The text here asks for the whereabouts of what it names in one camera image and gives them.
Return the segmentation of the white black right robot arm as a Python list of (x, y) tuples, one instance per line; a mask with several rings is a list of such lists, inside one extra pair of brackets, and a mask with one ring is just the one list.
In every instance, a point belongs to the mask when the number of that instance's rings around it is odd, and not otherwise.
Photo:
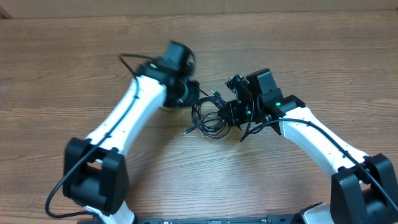
[(232, 126), (247, 124), (244, 137), (271, 127), (298, 145), (331, 181), (330, 203), (266, 223), (397, 223), (397, 178), (383, 154), (370, 156), (338, 137), (294, 95), (283, 96), (272, 72), (235, 75), (226, 86), (236, 95), (219, 114)]

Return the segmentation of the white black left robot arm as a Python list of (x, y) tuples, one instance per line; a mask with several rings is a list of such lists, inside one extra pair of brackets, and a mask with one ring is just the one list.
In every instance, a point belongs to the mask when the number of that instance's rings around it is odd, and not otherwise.
[(71, 138), (65, 147), (59, 188), (84, 208), (81, 215), (92, 217), (90, 223), (136, 222), (126, 204), (126, 157), (133, 142), (159, 108), (188, 107), (198, 100), (199, 83), (190, 79), (195, 55), (186, 45), (171, 41), (163, 56), (143, 58), (109, 116), (86, 138)]

